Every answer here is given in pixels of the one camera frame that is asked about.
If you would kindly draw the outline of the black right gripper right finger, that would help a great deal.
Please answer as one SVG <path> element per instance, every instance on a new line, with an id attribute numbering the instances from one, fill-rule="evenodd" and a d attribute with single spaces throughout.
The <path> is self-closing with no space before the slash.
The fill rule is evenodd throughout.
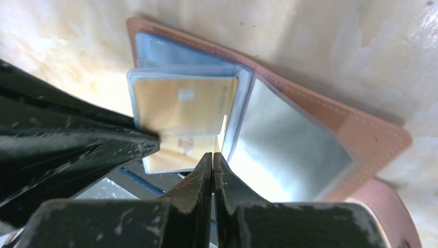
<path id="1" fill-rule="evenodd" d="M 219 247 L 385 247 L 377 224 L 351 203 L 271 203 L 213 155 Z"/>

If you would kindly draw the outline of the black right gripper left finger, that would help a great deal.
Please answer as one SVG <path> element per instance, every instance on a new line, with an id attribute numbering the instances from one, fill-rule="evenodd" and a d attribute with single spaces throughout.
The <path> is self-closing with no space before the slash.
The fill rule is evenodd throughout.
<path id="1" fill-rule="evenodd" d="M 31 216 L 18 247 L 208 247 L 212 158 L 157 199 L 45 202 Z"/>

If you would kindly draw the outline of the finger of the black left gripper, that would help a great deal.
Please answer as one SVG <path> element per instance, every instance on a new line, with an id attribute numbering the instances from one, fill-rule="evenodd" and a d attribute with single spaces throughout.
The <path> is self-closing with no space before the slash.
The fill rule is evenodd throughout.
<path id="1" fill-rule="evenodd" d="M 50 199 L 79 195 L 159 150 L 133 119 L 1 61 L 1 224 L 23 227 Z"/>

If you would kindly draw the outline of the yellow credit card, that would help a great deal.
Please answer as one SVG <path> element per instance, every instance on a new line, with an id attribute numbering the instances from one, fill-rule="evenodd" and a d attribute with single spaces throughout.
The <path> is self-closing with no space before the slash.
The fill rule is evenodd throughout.
<path id="1" fill-rule="evenodd" d="M 136 122 L 160 138 L 159 151 L 143 159 L 146 173 L 190 171 L 221 151 L 237 85 L 230 76 L 135 81 Z"/>

